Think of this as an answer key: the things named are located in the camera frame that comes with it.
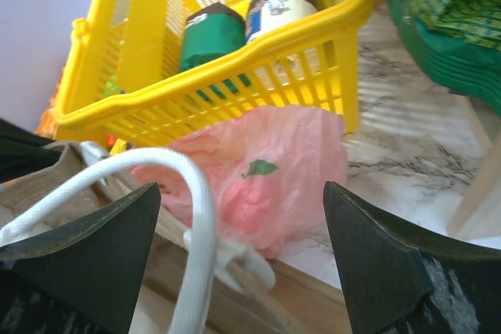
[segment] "marble surface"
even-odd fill
[[[456,97],[421,73],[386,9],[359,33],[359,106],[360,127],[345,138],[348,189],[445,234],[483,152]],[[341,287],[326,225],[279,259]]]

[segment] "pink plastic bag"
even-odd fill
[[[325,221],[323,186],[344,184],[344,120],[315,107],[261,106],[171,142],[192,158],[214,192],[220,236],[250,242],[272,258],[291,239]],[[192,202],[180,175],[141,166],[132,173],[160,185],[162,204],[188,226]]]

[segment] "white rope handle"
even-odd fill
[[[211,297],[216,259],[216,214],[209,184],[198,166],[187,156],[169,149],[133,149],[99,161],[50,192],[29,210],[0,230],[0,245],[24,233],[62,203],[119,171],[143,164],[169,167],[185,179],[193,197],[193,229],[186,271],[168,334],[202,333]]]

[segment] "yellow object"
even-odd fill
[[[127,144],[128,143],[125,140],[118,138],[114,143],[113,148],[111,148],[110,150],[110,155],[114,156],[115,154],[124,152],[125,150],[127,150]]]
[[[347,132],[356,129],[357,29],[369,18],[372,0],[318,0],[320,12],[178,74],[186,17],[216,1],[92,0],[87,19],[74,21],[58,124],[136,146],[166,145],[260,105],[300,104],[342,113]],[[220,1],[243,15],[249,4]],[[110,77],[125,94],[106,96]],[[227,79],[237,93],[224,85]]]

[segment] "green leaf print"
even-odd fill
[[[274,170],[278,170],[278,167],[266,160],[253,160],[250,162],[249,171],[243,174],[243,178],[247,178],[252,175],[268,175]]]

